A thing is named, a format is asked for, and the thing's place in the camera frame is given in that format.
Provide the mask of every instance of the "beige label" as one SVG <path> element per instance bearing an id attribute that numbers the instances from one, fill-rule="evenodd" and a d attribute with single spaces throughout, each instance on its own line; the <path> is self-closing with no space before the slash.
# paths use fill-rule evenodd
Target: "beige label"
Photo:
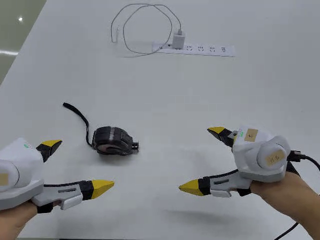
<path id="1" fill-rule="evenodd" d="M 267 156 L 265 158 L 266 164 L 268 165 L 268 167 L 280 162 L 282 159 L 285 158 L 285 154 L 284 152 L 279 149 L 278 151 L 273 152 L 272 154 L 270 154 L 269 156 Z"/>
<path id="2" fill-rule="evenodd" d="M 246 135 L 244 137 L 244 140 L 246 142 L 254 142 L 256 140 L 257 134 L 258 134 L 257 129 L 249 128 L 248 131 L 246 131 Z"/>
<path id="3" fill-rule="evenodd" d="M 7 186 L 9 184 L 8 173 L 0 173 L 0 186 Z"/>

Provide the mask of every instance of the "power strip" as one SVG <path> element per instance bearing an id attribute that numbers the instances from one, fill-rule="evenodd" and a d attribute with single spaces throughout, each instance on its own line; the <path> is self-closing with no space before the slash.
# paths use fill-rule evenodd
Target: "power strip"
<path id="1" fill-rule="evenodd" d="M 163 44 L 152 43 L 152 51 L 156 51 Z M 157 53 L 163 54 L 191 54 L 207 55 L 221 57 L 235 57 L 236 51 L 234 46 L 217 46 L 212 44 L 189 44 L 185 43 L 183 49 L 174 49 L 170 44 L 166 44 Z"/>

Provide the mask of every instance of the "white charger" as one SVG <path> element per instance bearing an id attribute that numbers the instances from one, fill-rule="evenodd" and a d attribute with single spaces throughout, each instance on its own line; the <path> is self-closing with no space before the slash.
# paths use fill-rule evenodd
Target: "white charger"
<path id="1" fill-rule="evenodd" d="M 173 35 L 172 48 L 173 49 L 183 49 L 185 46 L 186 34 L 182 32 L 181 29 Z"/>

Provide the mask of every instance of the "white cable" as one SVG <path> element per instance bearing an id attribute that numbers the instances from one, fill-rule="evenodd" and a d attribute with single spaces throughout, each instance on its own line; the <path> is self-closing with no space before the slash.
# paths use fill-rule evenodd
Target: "white cable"
<path id="1" fill-rule="evenodd" d="M 169 17 L 166 13 L 164 13 L 162 10 L 160 10 L 157 6 L 159 6 L 159 7 L 165 7 L 166 9 L 168 9 L 168 10 L 175 16 L 175 18 L 177 19 L 177 21 L 178 21 L 178 23 L 179 23 L 179 31 L 181 32 L 181 27 L 182 27 L 182 25 L 181 25 L 181 22 L 180 22 L 179 18 L 178 18 L 178 17 L 170 10 L 170 8 L 168 8 L 166 5 L 164 5 L 164 4 L 147 4 L 147 3 L 131 3 L 131 4 L 128 4 L 128 5 L 124 6 L 124 7 L 116 14 L 116 16 L 114 17 L 114 19 L 113 19 L 112 22 L 111 22 L 110 34 L 111 34 L 111 42 L 112 42 L 112 43 L 116 43 L 117 40 L 118 40 L 118 31 L 119 31 L 118 28 L 117 28 L 117 36 L 116 36 L 117 40 L 114 41 L 114 39 L 113 39 L 113 24 L 114 24 L 116 18 L 118 17 L 118 15 L 119 15 L 125 8 L 127 8 L 127 7 L 129 7 L 129 6 L 132 6 L 132 5 L 138 5 L 138 6 L 139 6 L 139 5 L 142 5 L 142 6 L 140 6 L 138 9 L 136 9 L 136 10 L 127 18 L 127 20 L 125 21 L 125 23 L 124 23 L 124 25 L 123 25 L 123 27 L 122 27 L 123 41 L 124 41 L 125 47 L 126 47 L 129 51 L 131 51 L 131 52 L 133 52 L 133 53 L 136 53 L 136 54 L 141 54 L 141 56 L 146 56 L 146 55 L 150 55 L 150 54 L 154 54 L 154 53 L 158 52 L 160 49 L 163 48 L 163 46 L 165 46 L 165 45 L 169 42 L 170 37 L 171 37 L 171 34 L 172 34 L 173 24 L 172 24 L 172 21 L 171 21 L 170 17 Z M 169 22 L 170 22 L 170 32 L 169 32 L 169 35 L 168 35 L 168 38 L 167 38 L 166 42 L 165 42 L 163 45 L 161 45 L 157 50 L 152 51 L 152 52 L 149 52 L 149 53 L 147 53 L 147 52 L 138 52 L 138 51 L 134 51 L 134 50 L 130 49 L 129 46 L 128 46 L 128 44 L 127 44 L 126 35 L 125 35 L 125 26 L 126 26 L 127 22 L 131 19 L 131 17 L 132 17 L 136 12 L 138 12 L 140 9 L 145 8 L 145 7 L 154 7 L 154 8 L 156 8 L 159 12 L 161 12 L 162 14 L 164 14 L 164 15 L 168 18 L 168 20 L 169 20 Z"/>

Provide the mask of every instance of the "round knob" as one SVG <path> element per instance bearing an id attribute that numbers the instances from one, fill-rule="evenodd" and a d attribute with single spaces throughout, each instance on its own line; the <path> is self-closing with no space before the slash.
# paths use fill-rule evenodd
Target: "round knob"
<path id="1" fill-rule="evenodd" d="M 19 180 L 16 166 L 6 160 L 0 160 L 0 192 L 12 189 Z"/>
<path id="2" fill-rule="evenodd" d="M 261 145 L 257 162 L 259 166 L 266 170 L 275 170 L 281 168 L 287 160 L 285 149 L 276 143 L 266 142 Z"/>

